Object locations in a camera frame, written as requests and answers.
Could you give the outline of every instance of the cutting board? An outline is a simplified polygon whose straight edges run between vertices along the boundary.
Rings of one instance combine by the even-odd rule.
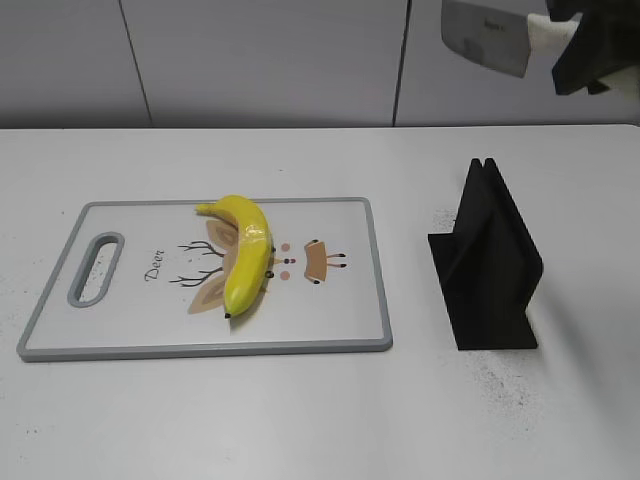
[[[391,328],[369,202],[256,202],[275,251],[255,306],[231,320],[224,318],[222,292],[237,232],[196,215],[194,205],[202,201],[86,205],[19,355],[65,361],[388,349]]]

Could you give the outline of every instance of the table surface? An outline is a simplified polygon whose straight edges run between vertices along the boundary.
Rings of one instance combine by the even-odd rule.
[[[20,479],[626,479],[640,468],[630,126],[0,132],[0,465]],[[426,235],[492,156],[545,262],[534,351],[456,350]],[[24,364],[96,200],[365,196],[382,353]]]

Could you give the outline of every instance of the black stand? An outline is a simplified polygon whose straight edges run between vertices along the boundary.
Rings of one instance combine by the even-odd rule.
[[[492,158],[474,158],[453,233],[429,235],[458,350],[537,348],[525,309],[542,259]]]

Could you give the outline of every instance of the gray cutting board rim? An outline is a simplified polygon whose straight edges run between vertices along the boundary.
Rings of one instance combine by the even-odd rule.
[[[74,245],[85,218],[94,207],[127,207],[127,206],[163,206],[163,205],[195,205],[215,200],[166,200],[166,201],[118,201],[92,202],[84,206],[70,237],[56,263],[46,284],[43,294],[24,330],[17,346],[17,352],[25,362],[77,361],[77,360],[120,360],[151,359],[204,356],[235,356],[264,354],[298,354],[298,353],[352,353],[379,352],[389,349],[393,337],[387,310],[386,295],[382,280],[379,252],[375,237],[373,214],[368,199],[364,197],[327,197],[327,198],[270,198],[255,199],[259,204],[274,203],[340,203],[359,202],[364,207],[366,228],[369,239],[371,263],[375,277],[382,335],[377,338],[347,338],[330,340],[294,340],[241,343],[197,343],[167,344],[141,346],[106,346],[106,347],[72,347],[72,348],[29,348],[29,339],[37,327],[37,322],[46,305],[49,294],[54,288],[60,271]]]

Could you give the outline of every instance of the banana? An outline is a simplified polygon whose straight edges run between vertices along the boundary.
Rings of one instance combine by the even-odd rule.
[[[271,233],[260,207],[240,195],[196,205],[196,213],[213,215],[238,228],[238,256],[224,286],[225,317],[235,317],[255,301],[271,257]]]

